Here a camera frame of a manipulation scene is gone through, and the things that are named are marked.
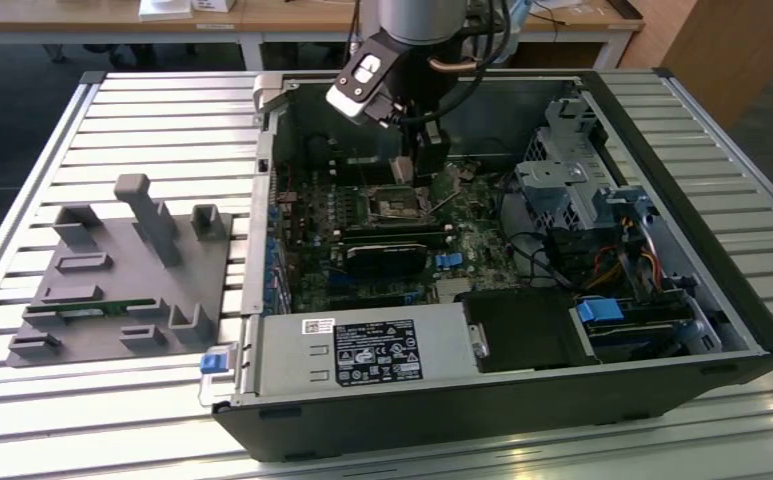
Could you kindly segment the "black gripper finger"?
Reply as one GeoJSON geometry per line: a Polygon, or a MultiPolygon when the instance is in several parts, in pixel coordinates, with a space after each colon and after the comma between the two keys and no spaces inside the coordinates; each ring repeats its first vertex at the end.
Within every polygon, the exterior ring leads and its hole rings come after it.
{"type": "Polygon", "coordinates": [[[438,122],[427,122],[415,140],[415,185],[427,186],[441,172],[450,152],[451,140],[438,122]]]}

